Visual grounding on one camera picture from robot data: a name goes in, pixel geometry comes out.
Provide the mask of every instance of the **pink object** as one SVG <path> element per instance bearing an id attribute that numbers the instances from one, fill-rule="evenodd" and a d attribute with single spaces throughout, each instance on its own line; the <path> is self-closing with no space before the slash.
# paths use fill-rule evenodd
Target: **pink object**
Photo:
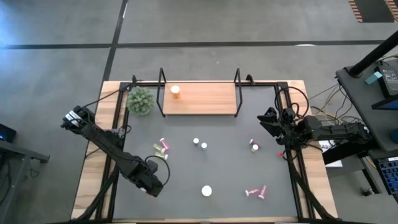
<path id="1" fill-rule="evenodd" d="M 253 190 L 245 190 L 244 193 L 246 194 L 246 196 L 248 197 L 251 194 L 257 193 L 258 191 L 260 191 L 259 189 L 253 189 Z"/>
<path id="2" fill-rule="evenodd" d="M 166 143 L 166 141 L 165 141 L 164 138 L 161 138 L 159 141 L 163 144 L 163 147 L 164 147 L 166 150 L 169 149 L 169 145 Z"/>
<path id="3" fill-rule="evenodd" d="M 259 198 L 264 199 L 264 195 L 266 194 L 266 189 L 267 189 L 267 185 L 263 185 L 262 189 L 261 189 L 261 192 L 260 192 L 260 194 L 258 196 Z"/>
<path id="4" fill-rule="evenodd" d="M 249 141 L 249 144 L 250 145 L 258 145 L 259 147 L 260 147 L 260 144 L 258 144 L 257 142 L 255 142 L 253 139 L 250 139 L 250 141 Z"/>

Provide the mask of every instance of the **green plant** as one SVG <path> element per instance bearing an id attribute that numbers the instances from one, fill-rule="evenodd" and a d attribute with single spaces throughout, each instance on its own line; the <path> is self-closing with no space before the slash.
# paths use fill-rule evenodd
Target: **green plant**
<path id="1" fill-rule="evenodd" d="M 137 87 L 129 93 L 126 106 L 136 116 L 147 115 L 154 106 L 154 96 L 147 88 Z"/>

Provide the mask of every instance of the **wooden table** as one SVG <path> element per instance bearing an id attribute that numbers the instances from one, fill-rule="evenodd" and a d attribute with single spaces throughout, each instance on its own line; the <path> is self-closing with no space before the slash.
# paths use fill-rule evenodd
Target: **wooden table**
<path id="1" fill-rule="evenodd" d="M 187 81 L 168 81 L 168 82 L 180 82 L 184 83 Z M 230 81 L 206 81 L 206 82 L 230 82 Z M 289 86 L 294 86 L 304 93 L 305 85 L 302 80 L 258 80 L 256 83 L 261 82 L 287 82 Z M 101 96 L 104 97 L 120 87 L 120 81 L 104 82 L 101 90 Z M 157 81 L 142 81 L 142 83 L 157 83 Z M 297 90 L 289 89 L 291 102 L 298 103 L 300 105 L 299 113 L 302 114 L 307 107 L 305 98 Z M 113 118 L 116 109 L 117 94 L 114 94 L 98 103 L 98 109 L 96 112 L 96 124 L 103 129 L 111 129 L 113 124 Z M 120 109 L 118 127 L 123 123 L 125 102 L 127 94 L 123 95 L 123 102 Z M 282 104 L 286 106 L 284 97 L 282 97 Z M 97 147 L 89 142 L 87 147 L 87 154 L 94 151 Z M 303 159 L 308 177 L 308 183 L 311 191 L 314 193 L 319 202 L 326 208 L 328 213 L 337 217 L 337 211 L 335 202 L 331 193 L 328 176 L 326 174 L 325 164 L 323 163 L 322 153 L 315 148 L 307 147 L 303 149 Z M 76 193 L 75 204 L 73 206 L 71 218 L 79 217 L 86 209 L 86 207 L 93 201 L 96 194 L 100 190 L 101 180 L 103 177 L 104 164 L 106 160 L 106 154 L 103 151 L 97 151 L 90 155 L 83 166 L 81 172 L 80 183 Z M 305 201 L 304 193 L 299 188 L 300 203 L 302 205 L 304 217 L 308 217 L 307 204 Z M 109 196 L 110 189 L 106 195 L 103 206 L 103 217 L 106 217 L 109 207 Z M 251 217 L 251 218 L 209 218 L 206 220 L 194 220 L 194 219 L 178 219 L 178 220 L 114 220 L 114 222 L 294 222 L 297 221 L 297 217 Z"/>

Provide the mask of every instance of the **wooden shelf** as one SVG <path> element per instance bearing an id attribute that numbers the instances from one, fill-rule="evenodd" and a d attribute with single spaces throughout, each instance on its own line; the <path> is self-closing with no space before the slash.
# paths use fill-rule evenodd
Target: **wooden shelf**
<path id="1" fill-rule="evenodd" d="M 180 98 L 173 98 L 171 87 L 180 87 Z M 165 84 L 163 113 L 174 115 L 236 114 L 235 83 Z"/>

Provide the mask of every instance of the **concrete floor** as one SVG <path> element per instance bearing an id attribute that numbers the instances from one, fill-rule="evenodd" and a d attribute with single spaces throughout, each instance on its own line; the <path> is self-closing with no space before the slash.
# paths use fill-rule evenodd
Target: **concrete floor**
<path id="1" fill-rule="evenodd" d="M 111 43 L 121 3 L 1 1 L 0 44 Z M 357 23 L 347 0 L 132 0 L 119 43 L 378 40 L 397 28 L 394 23 Z M 109 79 L 130 80 L 135 74 L 156 80 L 163 67 L 171 80 L 228 80 L 239 67 L 242 75 L 256 79 L 304 80 L 313 96 L 336 83 L 335 70 L 356 63 L 373 48 L 118 49 Z M 52 156 L 45 166 L 34 164 L 40 175 L 26 178 L 13 223 L 69 219 L 87 142 L 59 125 L 75 105 L 98 97 L 108 54 L 109 49 L 0 50 L 0 123 L 18 131 L 16 144 Z M 321 106 L 326 96 L 314 98 L 311 105 Z M 328 111 L 334 113 L 342 101 L 337 95 Z M 354 110 L 349 114 L 357 115 Z M 367 186 L 361 172 L 331 177 L 330 184 L 340 218 L 370 223 L 398 219 L 398 205 L 386 193 L 360 196 L 359 187 Z"/>

